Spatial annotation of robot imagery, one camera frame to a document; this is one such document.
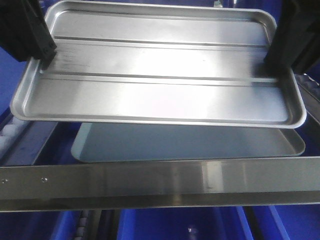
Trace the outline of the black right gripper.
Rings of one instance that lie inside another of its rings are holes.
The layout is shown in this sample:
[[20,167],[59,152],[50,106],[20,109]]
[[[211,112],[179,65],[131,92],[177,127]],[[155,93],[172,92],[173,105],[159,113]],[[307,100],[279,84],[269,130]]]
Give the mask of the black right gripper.
[[281,15],[264,62],[272,73],[304,74],[320,61],[320,2],[283,0]]

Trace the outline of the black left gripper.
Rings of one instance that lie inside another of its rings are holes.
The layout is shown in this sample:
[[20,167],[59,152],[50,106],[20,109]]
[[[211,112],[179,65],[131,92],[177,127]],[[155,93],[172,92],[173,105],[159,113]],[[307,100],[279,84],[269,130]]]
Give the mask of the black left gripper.
[[18,62],[54,59],[57,45],[38,0],[0,2],[0,47]]

